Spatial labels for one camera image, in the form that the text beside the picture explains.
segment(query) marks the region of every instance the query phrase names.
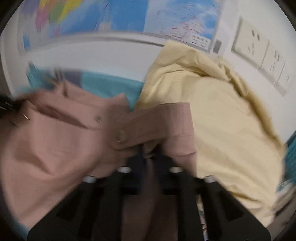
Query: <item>pile of clothes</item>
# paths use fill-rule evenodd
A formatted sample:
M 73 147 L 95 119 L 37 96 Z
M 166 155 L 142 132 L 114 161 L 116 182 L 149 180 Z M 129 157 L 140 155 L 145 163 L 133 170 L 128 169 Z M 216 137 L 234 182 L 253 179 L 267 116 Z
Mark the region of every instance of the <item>pile of clothes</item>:
M 160 145 L 192 175 L 216 176 L 264 226 L 273 221 L 285 147 L 259 99 L 227 65 L 168 41 L 145 83 L 69 70 L 53 77 L 33 66 L 28 78 L 34 92 L 1 119 L 0 136 L 5 202 L 26 228 L 84 176 L 109 176 L 138 145 L 147 155 Z M 142 198 L 126 200 L 126 210 L 135 210 L 124 213 L 123 240 L 144 240 L 175 215 L 152 183 L 153 176 Z M 158 235 L 172 238 L 164 227 Z

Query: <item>pink garment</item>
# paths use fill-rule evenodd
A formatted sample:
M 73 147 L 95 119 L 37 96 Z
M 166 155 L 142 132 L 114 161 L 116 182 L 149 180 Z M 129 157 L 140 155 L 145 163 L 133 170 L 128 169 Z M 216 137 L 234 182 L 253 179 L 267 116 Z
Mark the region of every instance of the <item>pink garment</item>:
M 106 177 L 124 165 L 139 144 L 146 153 L 160 144 L 165 155 L 196 173 L 188 103 L 129 113 L 124 94 L 102 99 L 64 81 L 54 91 L 31 95 L 12 120 L 17 127 L 0 153 L 1 185 L 10 211 L 28 228 L 84 176 Z M 123 240 L 176 240 L 175 204 L 173 197 L 161 195 L 150 167 L 143 194 L 126 199 Z

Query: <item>wall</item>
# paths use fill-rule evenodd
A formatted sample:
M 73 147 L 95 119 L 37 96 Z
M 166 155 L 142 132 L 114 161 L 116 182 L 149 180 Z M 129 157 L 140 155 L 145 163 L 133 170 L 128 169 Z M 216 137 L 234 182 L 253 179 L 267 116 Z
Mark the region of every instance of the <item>wall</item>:
M 273 0 L 238 0 L 238 6 L 239 14 L 256 26 L 286 58 L 296 64 L 296 32 L 279 6 Z M 81 68 L 144 81 L 147 70 L 161 50 L 160 46 L 150 43 L 114 39 L 97 41 L 94 37 L 88 42 L 67 40 L 20 56 L 16 48 L 17 25 L 18 12 L 11 18 L 0 39 L 4 73 L 12 92 L 28 82 L 25 76 L 28 61 L 39 67 Z M 145 41 L 148 38 L 148 42 L 159 42 L 153 37 L 141 38 Z M 276 130 L 283 141 L 286 141 L 296 130 L 296 84 L 282 97 L 263 74 L 232 53 L 231 46 L 232 42 L 226 50 L 225 58 L 264 101 Z

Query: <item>electrical outlet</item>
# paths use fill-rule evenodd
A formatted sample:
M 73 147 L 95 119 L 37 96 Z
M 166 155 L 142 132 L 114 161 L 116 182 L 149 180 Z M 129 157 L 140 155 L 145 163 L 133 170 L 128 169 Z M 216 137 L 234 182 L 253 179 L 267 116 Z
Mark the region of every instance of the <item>electrical outlet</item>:
M 282 70 L 285 65 L 285 59 L 282 54 L 280 54 L 272 43 L 269 42 L 261 70 L 267 73 L 272 80 L 272 83 L 278 81 Z
M 259 67 L 263 62 L 267 46 L 268 39 L 252 24 L 241 19 L 233 50 Z
M 286 61 L 281 76 L 275 86 L 282 95 L 285 95 L 291 88 L 294 80 L 295 73 Z

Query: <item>blue map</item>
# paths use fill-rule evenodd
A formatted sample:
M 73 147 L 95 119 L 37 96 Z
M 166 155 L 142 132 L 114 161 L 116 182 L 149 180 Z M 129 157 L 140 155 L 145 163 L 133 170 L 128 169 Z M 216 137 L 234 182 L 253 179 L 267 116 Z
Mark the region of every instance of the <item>blue map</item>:
M 19 17 L 20 50 L 70 34 L 133 31 L 208 49 L 223 0 L 25 0 Z

